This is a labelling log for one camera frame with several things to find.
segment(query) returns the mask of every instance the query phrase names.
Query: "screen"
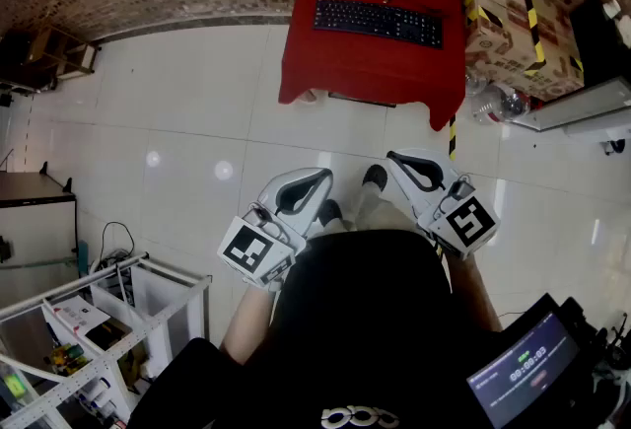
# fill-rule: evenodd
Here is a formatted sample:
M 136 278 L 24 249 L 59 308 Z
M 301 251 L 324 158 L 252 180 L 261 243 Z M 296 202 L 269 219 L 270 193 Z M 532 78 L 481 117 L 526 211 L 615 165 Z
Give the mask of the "screen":
M 515 346 L 467 381 L 493 427 L 504 427 L 561 375 L 578 352 L 567 329 L 549 313 Z

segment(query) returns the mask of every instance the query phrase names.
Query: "red table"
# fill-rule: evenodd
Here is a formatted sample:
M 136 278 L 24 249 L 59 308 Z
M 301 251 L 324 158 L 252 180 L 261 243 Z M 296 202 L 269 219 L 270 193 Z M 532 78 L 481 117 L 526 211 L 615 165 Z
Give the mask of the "red table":
M 384 0 L 354 0 L 383 3 Z M 443 14 L 443 48 L 379 36 L 314 30 L 316 0 L 296 0 L 282 63 L 279 103 L 308 89 L 389 104 L 422 102 L 440 130 L 464 98 L 460 0 L 390 0 L 390 6 Z

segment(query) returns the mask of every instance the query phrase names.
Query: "paper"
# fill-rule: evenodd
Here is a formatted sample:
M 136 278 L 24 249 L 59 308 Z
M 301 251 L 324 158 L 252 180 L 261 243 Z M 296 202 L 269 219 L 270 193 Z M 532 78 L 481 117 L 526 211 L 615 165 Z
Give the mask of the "paper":
M 85 336 L 91 329 L 109 319 L 108 314 L 93 307 L 81 296 L 61 302 L 53 310 L 79 336 Z

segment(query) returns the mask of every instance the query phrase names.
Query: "person's foot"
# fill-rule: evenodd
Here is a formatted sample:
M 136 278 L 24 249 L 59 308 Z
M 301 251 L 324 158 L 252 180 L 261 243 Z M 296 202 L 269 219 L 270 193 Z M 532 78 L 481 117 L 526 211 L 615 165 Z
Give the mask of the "person's foot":
M 366 171 L 364 175 L 364 181 L 362 181 L 362 185 L 368 181 L 372 183 L 376 183 L 377 187 L 384 191 L 387 184 L 387 171 L 381 165 L 372 165 Z
M 333 199 L 327 199 L 322 203 L 317 212 L 317 218 L 323 227 L 326 227 L 333 219 L 342 218 L 342 211 L 339 209 L 339 205 Z

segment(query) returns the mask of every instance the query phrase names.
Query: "cable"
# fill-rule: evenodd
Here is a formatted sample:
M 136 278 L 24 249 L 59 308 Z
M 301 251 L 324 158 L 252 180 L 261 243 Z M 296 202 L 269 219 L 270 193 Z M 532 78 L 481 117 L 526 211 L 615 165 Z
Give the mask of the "cable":
M 131 283 L 131 277 L 129 275 L 122 275 L 123 278 L 126 278 L 126 280 L 123 282 L 123 284 L 125 285 L 125 287 L 127 287 L 128 283 Z M 111 289 L 113 287 L 118 287 L 118 282 L 114 282 L 110 285 L 106 285 L 104 286 L 106 289 Z
M 498 319 L 501 319 L 504 315 L 523 315 L 525 313 L 526 312 L 506 312 L 505 314 L 498 316 Z
M 382 3 L 384 5 L 387 5 L 391 1 L 392 0 L 384 0 L 384 1 L 382 1 Z M 417 7 L 422 8 L 423 10 L 425 10 L 426 12 L 429 13 L 428 15 L 433 15 L 434 17 L 441 17 L 441 18 L 444 18 L 444 17 L 447 16 L 446 14 L 443 13 L 443 11 L 441 9 L 428 7 L 427 5 L 424 5 L 423 3 L 419 3 L 419 2 L 414 1 L 414 0 L 408 0 L 408 2 L 416 5 Z
M 454 191 L 454 187 L 456 185 L 456 183 L 458 183 L 459 181 L 463 181 L 464 183 L 467 183 L 468 185 L 471 185 L 471 176 L 468 174 L 464 174 L 464 175 L 460 175 L 458 177 L 458 179 L 452 184 L 452 187 L 450 188 L 450 192 L 443 198 L 441 199 L 441 202 L 438 203 L 438 208 L 436 210 L 434 210 L 434 214 L 432 215 L 434 220 L 438 220 L 441 218 L 441 215 L 437 216 L 437 212 L 441 212 L 442 215 L 445 215 L 445 210 L 443 210 L 442 206 L 443 203 L 445 202 L 446 199 L 449 199 L 450 197 L 453 198 L 455 201 L 458 201 L 457 197 L 454 197 L 455 195 L 457 195 L 457 191 Z
M 267 212 L 267 210 L 265 210 L 264 208 L 261 208 L 260 205 L 255 202 L 250 203 L 248 208 L 249 210 L 253 210 L 256 213 L 256 216 L 258 217 L 258 219 L 260 220 L 259 224 L 255 224 L 255 225 L 252 224 L 253 227 L 261 229 L 264 233 L 268 234 L 269 236 L 271 236 L 272 238 L 276 240 L 279 240 L 282 242 L 283 241 L 281 240 L 281 236 L 282 236 L 284 237 L 286 243 L 290 242 L 289 235 L 285 232 L 285 230 L 280 224 L 277 224 L 276 222 L 273 221 L 273 219 L 269 216 L 269 213 Z M 277 235 L 273 235 L 271 231 L 267 231 L 265 229 L 265 227 L 269 225 L 275 227 L 278 230 Z
M 131 236 L 131 233 L 127 229 L 127 226 L 125 226 L 122 222 L 116 222 L 116 221 L 107 222 L 107 224 L 105 224 L 105 227 L 103 228 L 103 233 L 101 234 L 101 253 L 99 254 L 99 263 L 101 263 L 101 261 L 103 260 L 103 250 L 105 248 L 105 230 L 107 229 L 107 226 L 109 226 L 110 224 L 118 224 L 119 226 L 122 226 L 123 228 L 125 228 L 125 231 L 129 235 L 129 240 L 131 240 L 131 250 L 127 252 L 127 255 L 131 255 L 131 253 L 134 252 L 134 249 L 136 248 L 136 244 L 134 243 L 134 238 Z

